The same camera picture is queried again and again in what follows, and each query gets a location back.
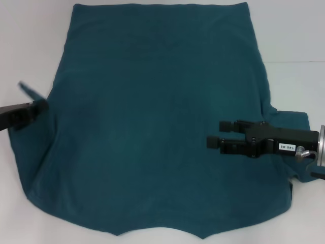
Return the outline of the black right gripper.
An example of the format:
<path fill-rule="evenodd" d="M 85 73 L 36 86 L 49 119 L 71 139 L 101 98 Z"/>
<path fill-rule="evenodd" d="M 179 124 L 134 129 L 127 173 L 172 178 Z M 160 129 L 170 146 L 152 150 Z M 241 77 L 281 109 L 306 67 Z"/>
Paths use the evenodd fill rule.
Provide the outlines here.
<path fill-rule="evenodd" d="M 219 131 L 245 134 L 245 141 L 208 136 L 207 148 L 219 149 L 221 154 L 246 154 L 258 158 L 266 154 L 294 156 L 298 147 L 313 153 L 318 151 L 317 131 L 278 128 L 245 120 L 220 121 Z"/>

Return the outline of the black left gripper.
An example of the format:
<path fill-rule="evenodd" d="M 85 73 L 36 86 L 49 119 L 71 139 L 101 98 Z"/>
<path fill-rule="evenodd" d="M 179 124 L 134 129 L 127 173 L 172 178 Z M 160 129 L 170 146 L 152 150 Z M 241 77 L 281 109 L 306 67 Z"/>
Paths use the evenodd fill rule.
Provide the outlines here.
<path fill-rule="evenodd" d="M 1 107 L 1 131 L 9 128 L 21 129 L 33 122 L 42 112 L 48 110 L 44 99 Z"/>

